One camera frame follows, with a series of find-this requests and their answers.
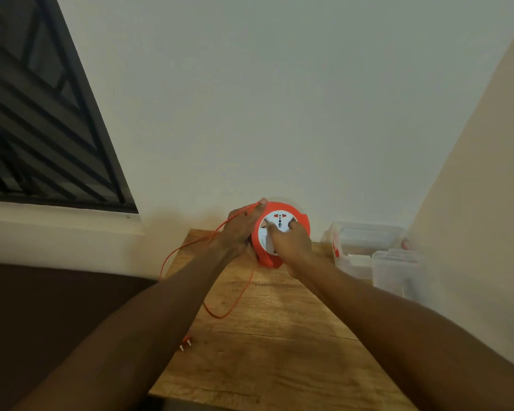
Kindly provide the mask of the person's left hand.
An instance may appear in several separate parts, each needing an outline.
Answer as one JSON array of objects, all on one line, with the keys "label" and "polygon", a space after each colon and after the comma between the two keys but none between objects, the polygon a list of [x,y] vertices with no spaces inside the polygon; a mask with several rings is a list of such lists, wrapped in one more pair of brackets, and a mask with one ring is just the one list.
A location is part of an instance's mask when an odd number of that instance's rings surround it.
[{"label": "person's left hand", "polygon": [[258,221],[250,218],[250,210],[255,204],[233,210],[228,215],[222,232],[215,240],[216,246],[226,254],[229,260],[246,250],[248,239]]}]

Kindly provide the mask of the person's right hand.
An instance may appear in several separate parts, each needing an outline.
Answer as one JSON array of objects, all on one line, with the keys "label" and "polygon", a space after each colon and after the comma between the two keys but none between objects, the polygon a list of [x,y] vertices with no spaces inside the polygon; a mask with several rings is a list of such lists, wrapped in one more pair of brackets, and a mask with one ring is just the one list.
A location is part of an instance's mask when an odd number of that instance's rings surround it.
[{"label": "person's right hand", "polygon": [[304,228],[304,236],[298,233],[280,233],[269,237],[276,253],[289,267],[300,268],[308,264],[312,258],[312,241]]}]

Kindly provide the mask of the person's left forearm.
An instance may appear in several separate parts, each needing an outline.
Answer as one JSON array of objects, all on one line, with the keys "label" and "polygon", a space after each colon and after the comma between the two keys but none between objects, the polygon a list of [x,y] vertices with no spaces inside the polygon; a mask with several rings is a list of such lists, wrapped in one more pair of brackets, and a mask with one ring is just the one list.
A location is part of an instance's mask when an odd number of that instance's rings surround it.
[{"label": "person's left forearm", "polygon": [[103,321],[11,411],[122,411],[149,392],[231,262],[213,241]]}]

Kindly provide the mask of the person's right forearm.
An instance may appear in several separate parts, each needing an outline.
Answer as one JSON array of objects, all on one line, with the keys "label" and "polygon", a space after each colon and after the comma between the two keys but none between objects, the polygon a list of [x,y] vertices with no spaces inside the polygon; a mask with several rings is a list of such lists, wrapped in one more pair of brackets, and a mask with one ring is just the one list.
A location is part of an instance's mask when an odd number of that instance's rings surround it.
[{"label": "person's right forearm", "polygon": [[420,411],[514,411],[514,365],[455,323],[315,254],[281,258]]}]

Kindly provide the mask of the clear plastic box red latch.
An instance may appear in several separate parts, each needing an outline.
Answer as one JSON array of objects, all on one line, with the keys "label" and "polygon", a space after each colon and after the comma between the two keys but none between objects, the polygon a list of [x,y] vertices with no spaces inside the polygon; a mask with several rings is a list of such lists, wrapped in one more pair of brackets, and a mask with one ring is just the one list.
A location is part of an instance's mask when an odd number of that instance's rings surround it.
[{"label": "clear plastic box red latch", "polygon": [[396,248],[404,228],[348,221],[331,223],[329,238],[337,269],[357,279],[372,280],[372,255]]}]

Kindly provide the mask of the clear plastic storage box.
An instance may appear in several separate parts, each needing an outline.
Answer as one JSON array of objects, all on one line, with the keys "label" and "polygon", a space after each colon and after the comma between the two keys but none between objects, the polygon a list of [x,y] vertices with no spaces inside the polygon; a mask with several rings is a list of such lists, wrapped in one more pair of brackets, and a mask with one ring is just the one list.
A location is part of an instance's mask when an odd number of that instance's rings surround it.
[{"label": "clear plastic storage box", "polygon": [[425,304],[429,289],[424,257],[414,251],[389,249],[371,256],[373,286]]}]

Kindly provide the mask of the window with black grille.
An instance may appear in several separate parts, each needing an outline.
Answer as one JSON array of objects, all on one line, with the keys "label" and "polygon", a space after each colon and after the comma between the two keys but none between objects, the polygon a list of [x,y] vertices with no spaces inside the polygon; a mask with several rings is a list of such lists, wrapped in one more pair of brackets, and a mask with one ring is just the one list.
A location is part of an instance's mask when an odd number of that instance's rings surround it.
[{"label": "window with black grille", "polygon": [[138,213],[57,0],[0,0],[0,202]]}]

